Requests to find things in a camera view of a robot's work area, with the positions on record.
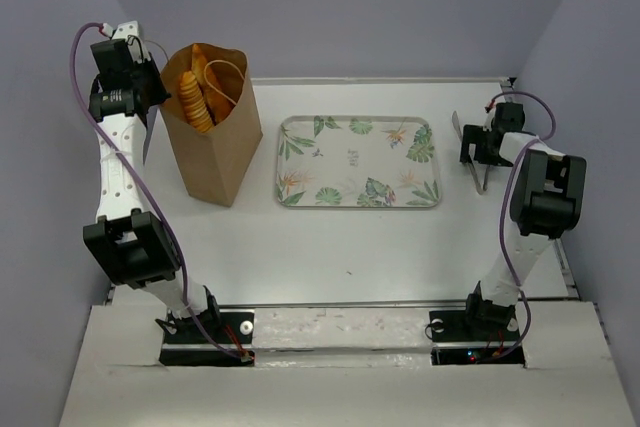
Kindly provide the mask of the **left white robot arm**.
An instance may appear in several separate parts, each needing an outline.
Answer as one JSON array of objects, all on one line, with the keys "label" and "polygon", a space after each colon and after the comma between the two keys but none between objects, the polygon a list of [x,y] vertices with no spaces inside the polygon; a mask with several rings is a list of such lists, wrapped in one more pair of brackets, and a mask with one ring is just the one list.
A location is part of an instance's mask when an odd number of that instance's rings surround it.
[{"label": "left white robot arm", "polygon": [[111,283],[142,290],[169,310],[162,327],[209,342],[222,316],[209,289],[190,279],[174,232],[140,173],[150,108],[169,99],[136,21],[95,24],[98,73],[81,102],[100,151],[100,200],[83,241]]}]

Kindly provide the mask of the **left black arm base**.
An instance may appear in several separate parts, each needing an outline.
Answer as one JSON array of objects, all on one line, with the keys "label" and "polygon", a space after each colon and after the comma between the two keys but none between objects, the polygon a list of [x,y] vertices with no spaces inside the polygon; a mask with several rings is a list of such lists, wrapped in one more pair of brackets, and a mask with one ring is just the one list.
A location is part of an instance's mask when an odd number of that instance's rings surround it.
[{"label": "left black arm base", "polygon": [[222,309],[221,323],[200,320],[204,335],[191,318],[171,313],[155,323],[162,331],[159,362],[168,367],[251,367],[255,363],[255,311]]}]

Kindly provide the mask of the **fake ridged spiral bread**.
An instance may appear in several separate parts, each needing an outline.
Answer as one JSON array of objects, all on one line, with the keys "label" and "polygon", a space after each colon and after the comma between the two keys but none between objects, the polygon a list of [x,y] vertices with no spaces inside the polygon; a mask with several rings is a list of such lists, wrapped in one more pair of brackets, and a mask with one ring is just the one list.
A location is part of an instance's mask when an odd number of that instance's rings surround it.
[{"label": "fake ridged spiral bread", "polygon": [[178,97],[187,123],[199,133],[206,133],[214,127],[204,96],[192,71],[181,74]]}]

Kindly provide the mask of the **white foreground cover board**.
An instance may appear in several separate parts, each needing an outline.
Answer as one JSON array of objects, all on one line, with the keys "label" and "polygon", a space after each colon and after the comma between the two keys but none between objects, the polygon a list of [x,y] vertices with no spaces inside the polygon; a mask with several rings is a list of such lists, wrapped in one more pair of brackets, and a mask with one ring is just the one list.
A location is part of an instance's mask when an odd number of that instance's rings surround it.
[{"label": "white foreground cover board", "polygon": [[156,306],[90,314],[65,426],[631,426],[595,309],[543,302],[523,364],[436,366],[424,308],[259,308],[251,367],[166,367]]}]

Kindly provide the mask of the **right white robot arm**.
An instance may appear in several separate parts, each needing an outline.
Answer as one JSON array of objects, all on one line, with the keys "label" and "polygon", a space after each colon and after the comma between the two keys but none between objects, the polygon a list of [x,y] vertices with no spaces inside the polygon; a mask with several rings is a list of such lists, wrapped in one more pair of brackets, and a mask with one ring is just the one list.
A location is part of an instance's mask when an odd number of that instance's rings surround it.
[{"label": "right white robot arm", "polygon": [[477,164],[511,169],[499,214],[499,256],[460,315],[462,331],[482,339],[508,327],[540,256],[578,224],[587,162],[525,131],[524,106],[518,103],[491,103],[482,125],[462,125],[457,114],[452,124],[461,142],[460,162],[475,182]]}]

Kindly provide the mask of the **fake baguette bread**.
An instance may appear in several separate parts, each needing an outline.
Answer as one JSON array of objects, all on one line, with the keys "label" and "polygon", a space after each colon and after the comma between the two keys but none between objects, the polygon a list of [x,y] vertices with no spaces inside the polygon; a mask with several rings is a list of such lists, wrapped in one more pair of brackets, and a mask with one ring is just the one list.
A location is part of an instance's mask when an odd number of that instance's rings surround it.
[{"label": "fake baguette bread", "polygon": [[201,46],[191,47],[191,70],[203,92],[205,104],[215,124],[223,122],[232,112],[234,101],[226,95]]}]

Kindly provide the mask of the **metal kitchen tongs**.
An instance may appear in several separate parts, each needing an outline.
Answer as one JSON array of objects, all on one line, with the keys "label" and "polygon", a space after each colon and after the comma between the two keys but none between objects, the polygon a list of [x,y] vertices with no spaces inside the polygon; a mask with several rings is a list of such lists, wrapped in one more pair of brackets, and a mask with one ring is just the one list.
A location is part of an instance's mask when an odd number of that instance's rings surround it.
[{"label": "metal kitchen tongs", "polygon": [[[451,115],[451,123],[460,144],[463,144],[463,128],[460,123],[458,113],[456,111],[453,111]],[[476,169],[476,163],[474,161],[473,154],[474,152],[472,150],[467,151],[466,160],[463,162],[463,164],[466,166],[467,170],[471,175],[476,192],[479,195],[484,195],[485,193],[488,192],[489,179],[490,179],[492,166],[485,165],[484,174],[482,177],[480,177],[478,170]]]}]

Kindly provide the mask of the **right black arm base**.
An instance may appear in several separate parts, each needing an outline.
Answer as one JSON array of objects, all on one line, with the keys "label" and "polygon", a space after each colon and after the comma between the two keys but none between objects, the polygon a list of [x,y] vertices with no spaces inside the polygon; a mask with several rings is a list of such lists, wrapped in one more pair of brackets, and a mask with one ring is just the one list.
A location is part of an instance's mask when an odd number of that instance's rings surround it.
[{"label": "right black arm base", "polygon": [[518,329],[490,333],[473,329],[466,324],[463,310],[430,311],[424,333],[432,342],[434,366],[525,365],[521,346],[505,354],[518,340]]}]

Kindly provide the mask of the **brown paper bag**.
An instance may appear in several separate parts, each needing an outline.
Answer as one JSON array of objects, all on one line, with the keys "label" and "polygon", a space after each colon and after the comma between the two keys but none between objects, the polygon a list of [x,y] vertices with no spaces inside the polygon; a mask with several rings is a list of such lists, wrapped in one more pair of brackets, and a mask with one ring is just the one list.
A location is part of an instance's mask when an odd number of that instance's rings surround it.
[{"label": "brown paper bag", "polygon": [[229,207],[233,204],[262,138],[248,60],[242,51],[199,44],[223,91],[234,101],[221,123],[199,133],[185,118],[178,97],[179,79],[191,70],[191,47],[175,53],[161,72],[171,94],[160,107],[171,146],[188,194]]}]

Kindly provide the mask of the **floral leaf pattern tray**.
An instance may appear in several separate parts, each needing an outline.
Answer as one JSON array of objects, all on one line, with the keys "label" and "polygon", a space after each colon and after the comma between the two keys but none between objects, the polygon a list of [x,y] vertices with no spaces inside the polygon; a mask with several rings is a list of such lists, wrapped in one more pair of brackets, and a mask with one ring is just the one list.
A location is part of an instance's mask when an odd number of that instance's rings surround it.
[{"label": "floral leaf pattern tray", "polygon": [[275,194],[290,208],[429,209],[443,194],[420,117],[291,116],[279,128]]}]

